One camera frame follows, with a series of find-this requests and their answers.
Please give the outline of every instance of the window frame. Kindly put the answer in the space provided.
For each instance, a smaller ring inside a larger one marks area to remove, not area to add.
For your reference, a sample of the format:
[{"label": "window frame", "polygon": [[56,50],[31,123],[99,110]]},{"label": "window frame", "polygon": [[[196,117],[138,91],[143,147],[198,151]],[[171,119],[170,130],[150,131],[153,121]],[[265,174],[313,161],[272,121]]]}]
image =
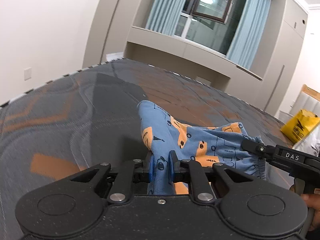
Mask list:
[{"label": "window frame", "polygon": [[188,40],[188,39],[187,39],[187,34],[188,34],[188,31],[189,31],[189,28],[190,28],[190,25],[191,25],[191,21],[192,21],[192,19],[193,19],[194,16],[191,14],[191,12],[190,12],[190,13],[186,13],[186,12],[187,12],[187,11],[182,10],[181,13],[180,13],[181,16],[184,16],[184,17],[187,18],[186,23],[185,23],[185,25],[184,25],[184,27],[183,27],[181,36],[178,36],[178,35],[173,34],[173,37],[175,37],[176,39],[183,40],[183,41],[188,41],[190,44],[195,44],[195,45],[197,45],[197,46],[204,47],[204,48],[206,48],[207,50],[209,50],[209,51],[213,52],[214,54],[218,55],[219,57],[225,58],[226,55],[222,54],[221,52],[218,52],[218,51],[216,51],[216,50],[214,50],[214,49],[211,49],[211,48],[209,48],[209,47],[206,47],[206,46],[204,46],[204,45],[202,45],[202,44],[199,44],[199,43],[197,43],[197,42],[195,42],[195,41],[192,41],[192,40]]},{"label": "window frame", "polygon": [[233,1],[234,0],[228,0],[227,7],[226,7],[226,9],[224,11],[224,14],[223,14],[222,18],[215,17],[215,16],[212,16],[212,15],[209,15],[209,14],[204,14],[204,13],[197,12],[196,9],[199,6],[200,0],[190,0],[187,10],[186,11],[182,11],[182,12],[184,12],[186,14],[198,16],[198,17],[201,17],[201,18],[204,18],[204,19],[216,21],[216,22],[219,22],[219,23],[222,23],[222,24],[226,24],[227,20],[228,20],[228,16],[229,16],[230,11],[231,11],[231,7],[233,5]]}]

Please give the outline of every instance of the blue cloth with cartoon print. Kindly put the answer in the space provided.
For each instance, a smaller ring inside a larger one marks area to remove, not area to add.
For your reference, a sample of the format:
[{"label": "blue cloth with cartoon print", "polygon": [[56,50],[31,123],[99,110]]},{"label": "blue cloth with cartoon print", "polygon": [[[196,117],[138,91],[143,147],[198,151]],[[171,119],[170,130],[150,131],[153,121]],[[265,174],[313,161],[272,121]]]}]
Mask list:
[{"label": "blue cloth with cartoon print", "polygon": [[249,137],[240,122],[218,128],[190,126],[176,121],[150,101],[141,101],[138,112],[142,140],[154,155],[154,174],[153,181],[148,185],[149,194],[179,193],[177,187],[169,181],[168,156],[171,150],[176,152],[179,160],[195,159],[204,167],[222,162],[265,179],[265,160],[259,160],[240,146],[244,137],[263,143],[261,137]]}]

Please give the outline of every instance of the built-in cabinet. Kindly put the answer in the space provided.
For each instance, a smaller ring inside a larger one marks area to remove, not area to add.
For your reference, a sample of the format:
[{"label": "built-in cabinet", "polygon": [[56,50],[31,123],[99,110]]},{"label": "built-in cabinet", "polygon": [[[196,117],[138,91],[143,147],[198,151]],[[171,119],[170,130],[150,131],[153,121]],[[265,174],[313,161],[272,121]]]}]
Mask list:
[{"label": "built-in cabinet", "polygon": [[204,78],[212,87],[249,104],[253,104],[257,92],[254,88],[260,87],[262,80],[247,69],[217,56],[212,49],[139,27],[131,28],[124,57],[192,79]]},{"label": "built-in cabinet", "polygon": [[296,68],[307,17],[293,0],[286,1],[277,43],[254,103],[271,115],[276,114]]}]

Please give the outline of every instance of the human hand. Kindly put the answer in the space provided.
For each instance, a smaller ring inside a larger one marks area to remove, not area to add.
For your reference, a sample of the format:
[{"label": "human hand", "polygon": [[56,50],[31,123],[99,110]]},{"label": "human hand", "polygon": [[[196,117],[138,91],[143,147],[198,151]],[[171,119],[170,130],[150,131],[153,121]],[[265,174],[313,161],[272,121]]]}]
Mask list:
[{"label": "human hand", "polygon": [[313,208],[315,210],[315,215],[309,228],[309,231],[312,231],[320,226],[320,195],[302,194],[301,198],[305,201],[309,208]]}]

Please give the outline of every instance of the light blue curtain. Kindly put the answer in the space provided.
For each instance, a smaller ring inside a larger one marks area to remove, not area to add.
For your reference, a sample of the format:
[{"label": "light blue curtain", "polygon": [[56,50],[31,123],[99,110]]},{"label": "light blue curtain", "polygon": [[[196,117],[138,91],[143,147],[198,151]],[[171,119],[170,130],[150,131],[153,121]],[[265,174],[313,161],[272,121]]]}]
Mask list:
[{"label": "light blue curtain", "polygon": [[172,36],[186,0],[155,0],[146,29]]},{"label": "light blue curtain", "polygon": [[227,59],[250,69],[267,21],[271,0],[246,0]]}]

